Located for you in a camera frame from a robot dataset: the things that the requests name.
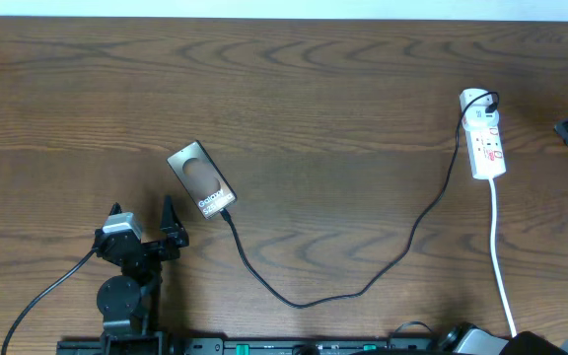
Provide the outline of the Galaxy S25 Ultra smartphone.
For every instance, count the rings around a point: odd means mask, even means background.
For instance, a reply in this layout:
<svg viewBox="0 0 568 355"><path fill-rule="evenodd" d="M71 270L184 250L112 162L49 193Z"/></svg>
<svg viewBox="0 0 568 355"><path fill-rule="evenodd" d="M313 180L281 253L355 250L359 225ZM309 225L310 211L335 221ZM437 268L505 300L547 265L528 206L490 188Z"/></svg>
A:
<svg viewBox="0 0 568 355"><path fill-rule="evenodd" d="M211 219L238 200L198 140L169 156L167 163L205 219Z"/></svg>

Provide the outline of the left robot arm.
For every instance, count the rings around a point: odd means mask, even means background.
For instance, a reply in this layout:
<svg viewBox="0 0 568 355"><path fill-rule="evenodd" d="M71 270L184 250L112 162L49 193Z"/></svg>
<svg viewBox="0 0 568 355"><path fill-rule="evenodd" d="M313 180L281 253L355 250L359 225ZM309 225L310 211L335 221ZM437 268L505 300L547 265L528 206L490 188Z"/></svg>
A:
<svg viewBox="0 0 568 355"><path fill-rule="evenodd" d="M162 263L176 260L189 245L172 199L164 200L160 230L166 236L144 242L142 227L119 204L111 207L103 226L95 230L93 251L120 268L98 291L97 307L103 315L100 337L103 354L175 354L172 337L158 329Z"/></svg>

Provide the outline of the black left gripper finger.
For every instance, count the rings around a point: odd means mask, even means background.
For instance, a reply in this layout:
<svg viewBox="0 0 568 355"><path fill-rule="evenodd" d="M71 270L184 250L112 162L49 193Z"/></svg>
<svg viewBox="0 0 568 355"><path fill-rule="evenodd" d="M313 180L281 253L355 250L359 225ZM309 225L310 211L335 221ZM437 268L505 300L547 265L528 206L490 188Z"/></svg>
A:
<svg viewBox="0 0 568 355"><path fill-rule="evenodd" d="M122 212L121 206L118 202L115 202L111 208L110 211L108 213L108 216L102 226L102 229L105 230L106 228L108 228L110 225L113 225L114 222L114 218L116 215L120 214Z"/></svg>
<svg viewBox="0 0 568 355"><path fill-rule="evenodd" d="M178 248L189 246L188 233L178 218L172 198L169 195L164 198L160 230L167 236L167 240Z"/></svg>

